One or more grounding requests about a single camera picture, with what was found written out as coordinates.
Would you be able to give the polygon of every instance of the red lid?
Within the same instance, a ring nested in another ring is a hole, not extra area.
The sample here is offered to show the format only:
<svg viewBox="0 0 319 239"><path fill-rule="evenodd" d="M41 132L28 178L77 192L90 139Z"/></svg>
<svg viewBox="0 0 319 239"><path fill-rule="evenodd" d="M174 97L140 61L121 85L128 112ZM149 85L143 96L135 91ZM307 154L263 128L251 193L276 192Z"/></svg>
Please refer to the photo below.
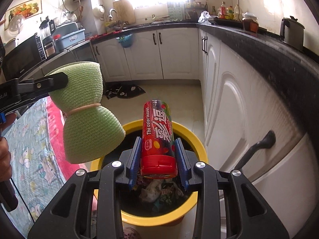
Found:
<svg viewBox="0 0 319 239"><path fill-rule="evenodd" d="M58 38L61 38L60 34L53 36L53 39L58 39Z"/></svg>
<svg viewBox="0 0 319 239"><path fill-rule="evenodd" d="M169 179L177 176L176 159L172 156L151 155L141 158L141 175L151 179Z"/></svg>

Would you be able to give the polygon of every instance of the blue patterned cloth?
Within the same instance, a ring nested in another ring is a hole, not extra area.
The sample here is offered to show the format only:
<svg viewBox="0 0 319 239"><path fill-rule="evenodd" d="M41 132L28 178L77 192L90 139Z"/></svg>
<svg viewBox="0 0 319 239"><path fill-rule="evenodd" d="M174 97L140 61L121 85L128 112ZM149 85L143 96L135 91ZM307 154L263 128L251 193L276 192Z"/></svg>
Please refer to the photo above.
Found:
<svg viewBox="0 0 319 239"><path fill-rule="evenodd" d="M46 101L37 101L5 134L11 152L12 179L34 220L65 183L50 143ZM16 196L19 205L7 215L26 238L33 222L17 193Z"/></svg>

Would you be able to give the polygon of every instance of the kettle handle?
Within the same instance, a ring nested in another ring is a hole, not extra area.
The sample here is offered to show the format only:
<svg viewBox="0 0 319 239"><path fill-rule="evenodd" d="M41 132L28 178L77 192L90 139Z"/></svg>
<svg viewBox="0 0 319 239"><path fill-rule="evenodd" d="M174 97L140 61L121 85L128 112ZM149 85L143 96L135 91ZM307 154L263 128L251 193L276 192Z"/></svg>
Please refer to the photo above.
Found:
<svg viewBox="0 0 319 239"><path fill-rule="evenodd" d="M281 26L280 26L280 36L285 38L285 26L288 28L290 27L290 22L286 19L281 20Z"/></svg>
<svg viewBox="0 0 319 239"><path fill-rule="evenodd" d="M51 34L53 34L55 32L55 30L56 30L54 20L50 20L49 25L50 25Z"/></svg>

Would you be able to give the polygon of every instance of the blue clip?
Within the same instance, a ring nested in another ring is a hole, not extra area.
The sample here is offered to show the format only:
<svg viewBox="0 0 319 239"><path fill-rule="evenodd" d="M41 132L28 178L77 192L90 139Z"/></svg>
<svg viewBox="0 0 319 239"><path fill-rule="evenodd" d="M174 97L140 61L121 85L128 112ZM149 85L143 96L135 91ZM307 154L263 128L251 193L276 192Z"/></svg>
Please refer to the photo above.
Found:
<svg viewBox="0 0 319 239"><path fill-rule="evenodd" d="M0 113L0 124L6 123L5 114L3 112Z"/></svg>

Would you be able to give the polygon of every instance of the condiment jar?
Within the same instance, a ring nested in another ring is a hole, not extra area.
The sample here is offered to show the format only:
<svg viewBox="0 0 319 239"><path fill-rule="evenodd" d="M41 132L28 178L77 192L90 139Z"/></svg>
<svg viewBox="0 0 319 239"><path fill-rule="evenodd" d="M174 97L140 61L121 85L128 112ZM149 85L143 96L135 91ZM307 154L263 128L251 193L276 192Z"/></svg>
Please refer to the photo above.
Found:
<svg viewBox="0 0 319 239"><path fill-rule="evenodd" d="M243 13L242 16L243 16L242 24L243 24L244 30L257 33L258 27L259 27L257 17L253 13L249 13L249 12Z"/></svg>

